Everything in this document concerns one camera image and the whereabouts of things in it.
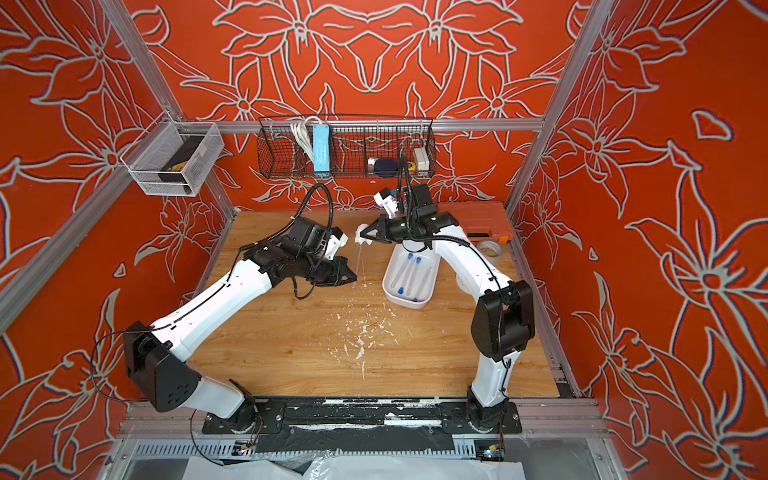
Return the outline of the white wipe tissue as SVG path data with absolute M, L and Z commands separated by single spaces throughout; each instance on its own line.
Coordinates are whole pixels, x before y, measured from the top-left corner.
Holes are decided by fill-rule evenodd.
M 367 237 L 366 237 L 366 236 L 363 234 L 363 232 L 364 232 L 364 231 L 365 231 L 365 230 L 366 230 L 368 227 L 369 227 L 369 225 L 368 225 L 368 224 L 366 224 L 366 223 L 362 223 L 362 224 L 360 224 L 360 225 L 357 227 L 357 229 L 356 229 L 356 232 L 355 232 L 355 243 L 356 243 L 356 244 L 359 244 L 359 245 L 363 245 L 363 244 L 365 244 L 365 245 L 371 245 L 371 244 L 372 244 L 372 240 L 371 240 L 370 238 L 367 238 Z

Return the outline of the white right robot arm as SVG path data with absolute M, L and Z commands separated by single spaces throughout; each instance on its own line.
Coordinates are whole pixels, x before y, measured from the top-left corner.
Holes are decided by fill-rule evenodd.
M 413 255 L 435 253 L 476 302 L 470 331 L 479 360 L 466 411 L 472 428 L 487 433 L 504 419 L 513 368 L 535 336 L 532 288 L 493 266 L 459 221 L 433 202 L 427 186 L 385 188 L 374 195 L 374 202 L 384 213 L 358 230 L 359 240 L 402 246 L 410 242 Z

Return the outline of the test tube blue cap pair-right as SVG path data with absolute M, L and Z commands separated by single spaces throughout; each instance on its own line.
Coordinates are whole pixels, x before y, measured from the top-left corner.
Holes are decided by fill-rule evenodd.
M 361 280 L 365 278 L 361 244 L 357 245 L 357 258 L 356 258 L 355 272 L 357 275 L 357 280 L 355 281 L 355 284 L 353 286 L 354 290 L 356 290 L 361 285 Z

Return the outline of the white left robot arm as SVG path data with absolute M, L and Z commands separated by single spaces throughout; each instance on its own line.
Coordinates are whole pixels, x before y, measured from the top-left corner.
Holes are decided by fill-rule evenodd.
M 348 237 L 335 226 L 297 217 L 282 231 L 240 247 L 228 273 L 174 312 L 123 335 L 129 379 L 158 412 L 191 408 L 242 432 L 256 420 L 253 396 L 240 384 L 202 375 L 188 359 L 219 327 L 283 280 L 336 287 L 356 280 L 339 250 Z

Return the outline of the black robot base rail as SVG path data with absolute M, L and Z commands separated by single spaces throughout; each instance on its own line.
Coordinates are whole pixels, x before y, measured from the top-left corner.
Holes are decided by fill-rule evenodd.
M 454 450 L 470 458 L 475 443 L 501 443 L 520 434 L 517 406 L 504 401 L 480 414 L 463 397 L 297 397 L 256 400 L 252 426 L 237 432 L 208 414 L 205 438 L 235 435 L 257 453 L 330 450 L 341 453 L 438 453 Z

